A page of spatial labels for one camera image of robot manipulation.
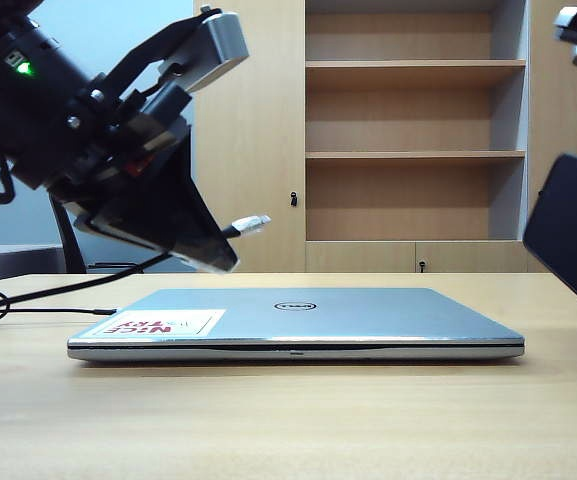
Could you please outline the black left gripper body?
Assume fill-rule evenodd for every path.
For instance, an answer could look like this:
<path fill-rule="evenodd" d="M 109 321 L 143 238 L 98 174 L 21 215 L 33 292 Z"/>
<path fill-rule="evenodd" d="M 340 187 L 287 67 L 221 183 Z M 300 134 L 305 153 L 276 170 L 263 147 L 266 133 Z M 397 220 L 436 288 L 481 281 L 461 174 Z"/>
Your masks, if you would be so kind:
<path fill-rule="evenodd" d="M 50 193 L 76 218 L 92 218 L 127 162 L 190 145 L 191 127 L 182 115 L 190 101 L 186 90 L 166 78 L 125 99 L 104 77 L 46 89 L 42 109 L 54 129 L 48 137 L 62 163 L 50 179 Z"/>

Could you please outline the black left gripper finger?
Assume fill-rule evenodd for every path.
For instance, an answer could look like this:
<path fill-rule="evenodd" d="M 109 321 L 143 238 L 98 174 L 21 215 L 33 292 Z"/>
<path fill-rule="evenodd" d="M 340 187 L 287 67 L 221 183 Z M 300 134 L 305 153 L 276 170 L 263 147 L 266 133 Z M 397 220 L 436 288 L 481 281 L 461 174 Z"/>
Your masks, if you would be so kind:
<path fill-rule="evenodd" d="M 238 256 L 204 203 L 191 175 L 191 146 L 177 144 L 127 162 L 92 222 L 140 239 L 180 242 L 223 251 L 223 271 Z"/>
<path fill-rule="evenodd" d="M 75 227 L 80 231 L 100 236 L 108 240 L 114 240 L 125 244 L 130 244 L 134 247 L 149 249 L 159 252 L 160 254 L 170 254 L 179 259 L 182 263 L 193 268 L 206 270 L 213 273 L 223 271 L 223 251 L 220 247 L 216 252 L 213 252 L 208 245 L 206 249 L 202 245 L 194 245 L 192 243 L 173 242 L 167 244 L 149 239 L 140 239 L 130 233 L 126 233 L 113 228 L 99 227 L 92 222 L 92 218 L 88 215 L 80 215 L 75 219 Z"/>

